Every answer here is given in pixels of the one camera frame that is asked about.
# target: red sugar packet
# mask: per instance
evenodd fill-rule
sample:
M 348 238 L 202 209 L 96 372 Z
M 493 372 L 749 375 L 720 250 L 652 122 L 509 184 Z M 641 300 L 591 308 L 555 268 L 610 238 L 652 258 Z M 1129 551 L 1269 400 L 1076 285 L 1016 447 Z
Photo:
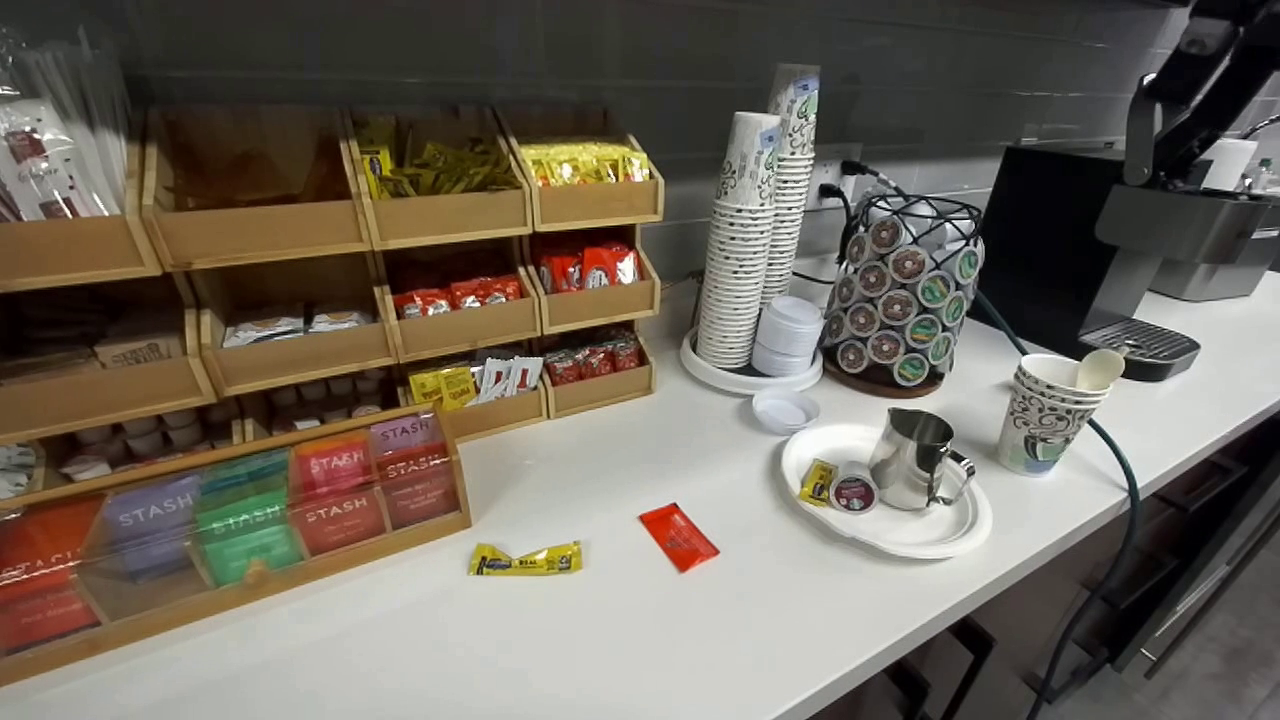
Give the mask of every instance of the red sugar packet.
M 720 550 L 684 518 L 680 506 L 652 509 L 641 518 L 641 526 L 680 573 L 720 558 Z

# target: coffee pod holder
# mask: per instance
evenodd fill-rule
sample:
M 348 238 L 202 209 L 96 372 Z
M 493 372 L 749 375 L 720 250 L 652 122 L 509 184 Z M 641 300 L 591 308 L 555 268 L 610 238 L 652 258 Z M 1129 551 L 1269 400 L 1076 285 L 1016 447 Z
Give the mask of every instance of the coffee pod holder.
M 825 367 L 871 398 L 927 398 L 956 367 L 956 335 L 982 268 L 978 209 L 914 195 L 874 178 L 844 199 L 840 281 L 827 297 Z

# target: red packet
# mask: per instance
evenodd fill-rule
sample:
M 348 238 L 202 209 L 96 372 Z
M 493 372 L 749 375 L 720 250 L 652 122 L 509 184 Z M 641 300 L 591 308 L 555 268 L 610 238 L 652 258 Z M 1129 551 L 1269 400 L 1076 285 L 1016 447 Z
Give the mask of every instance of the red packet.
M 720 558 L 720 550 L 684 518 L 680 506 L 652 509 L 641 518 L 641 526 L 680 573 Z
M 372 469 L 363 431 L 296 443 L 290 479 L 304 500 L 369 486 Z

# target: stainless steel appliance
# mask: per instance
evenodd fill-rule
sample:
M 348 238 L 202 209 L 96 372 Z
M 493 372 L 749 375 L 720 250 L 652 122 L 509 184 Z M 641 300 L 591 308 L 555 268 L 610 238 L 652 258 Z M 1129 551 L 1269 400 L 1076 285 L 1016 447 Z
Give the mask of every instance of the stainless steel appliance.
M 1191 335 L 1132 321 L 1146 287 L 1247 297 L 1280 252 L 1280 204 L 1191 184 L 1196 159 L 1280 69 L 1280 3 L 1199 0 L 1166 65 L 1141 80 L 1129 145 L 1008 148 L 987 222 L 982 297 L 1028 340 L 1129 353 L 1132 379 L 1185 372 Z

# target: kitchen counter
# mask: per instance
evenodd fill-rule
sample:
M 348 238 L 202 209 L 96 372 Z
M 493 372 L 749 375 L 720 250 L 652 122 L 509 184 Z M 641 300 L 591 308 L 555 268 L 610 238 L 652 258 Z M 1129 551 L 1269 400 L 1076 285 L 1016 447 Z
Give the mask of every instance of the kitchen counter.
M 1097 435 L 1045 479 L 990 465 L 1016 355 L 967 323 L 956 372 L 912 405 L 958 429 L 990 540 L 943 565 L 840 540 L 782 491 L 782 442 L 684 375 L 691 297 L 666 285 L 648 323 L 652 400 L 464 443 L 477 528 L 0 687 L 0 718 L 808 718 L 1123 514 Z M 1275 414 L 1280 281 L 1219 303 L 1146 297 L 1141 315 L 1203 343 L 1191 372 L 1123 379 L 1101 410 L 1150 491 Z M 882 425 L 889 400 L 831 379 L 810 398 L 815 425 Z M 720 545 L 684 577 L 635 519 L 670 500 Z M 588 567 L 467 577 L 480 540 L 584 540 Z

